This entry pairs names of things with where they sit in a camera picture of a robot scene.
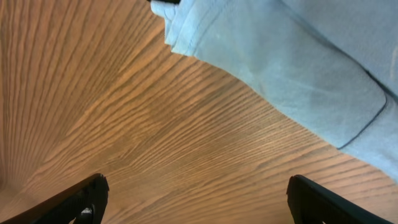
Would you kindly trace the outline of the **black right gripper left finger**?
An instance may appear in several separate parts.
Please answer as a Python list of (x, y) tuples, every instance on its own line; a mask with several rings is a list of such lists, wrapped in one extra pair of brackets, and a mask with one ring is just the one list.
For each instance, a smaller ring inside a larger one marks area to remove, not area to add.
[(108, 195), (106, 177), (93, 174), (2, 224), (101, 224)]

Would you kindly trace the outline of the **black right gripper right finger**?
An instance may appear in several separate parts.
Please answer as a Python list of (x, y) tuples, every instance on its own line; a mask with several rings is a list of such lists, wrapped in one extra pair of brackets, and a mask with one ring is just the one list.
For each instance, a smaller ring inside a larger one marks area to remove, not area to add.
[(295, 224), (391, 224), (302, 175), (289, 179), (287, 203)]

